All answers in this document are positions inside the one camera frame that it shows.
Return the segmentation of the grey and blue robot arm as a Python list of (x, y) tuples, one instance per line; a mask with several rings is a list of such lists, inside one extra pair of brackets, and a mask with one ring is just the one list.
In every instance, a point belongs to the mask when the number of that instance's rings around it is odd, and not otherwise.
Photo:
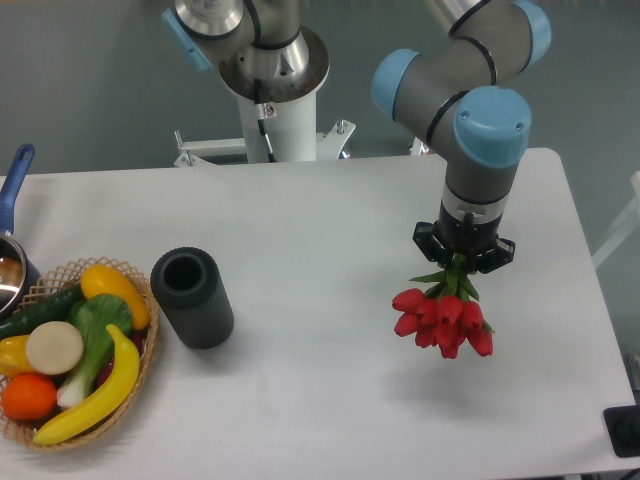
[[(433, 1), (450, 42), (433, 57), (386, 56), (371, 82), (376, 106), (447, 164), (436, 222), (413, 239), (441, 266), (461, 257), (488, 273), (514, 257), (498, 228), (527, 148), (531, 111), (504, 82), (547, 51), (551, 28), (528, 1)], [(330, 62), (296, 1), (175, 1), (162, 15), (171, 39), (198, 70), (216, 68), (235, 95), (248, 160), (319, 158), (316, 94)]]

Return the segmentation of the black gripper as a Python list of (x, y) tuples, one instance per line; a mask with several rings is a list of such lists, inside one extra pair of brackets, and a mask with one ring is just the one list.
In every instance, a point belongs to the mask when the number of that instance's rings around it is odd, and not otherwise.
[(478, 222), (470, 213), (454, 216), (441, 204), (436, 223), (417, 222), (412, 239), (423, 256), (440, 267), (449, 267), (452, 254), (467, 256), (468, 273), (491, 273), (511, 263), (516, 243), (498, 237), (502, 216)]

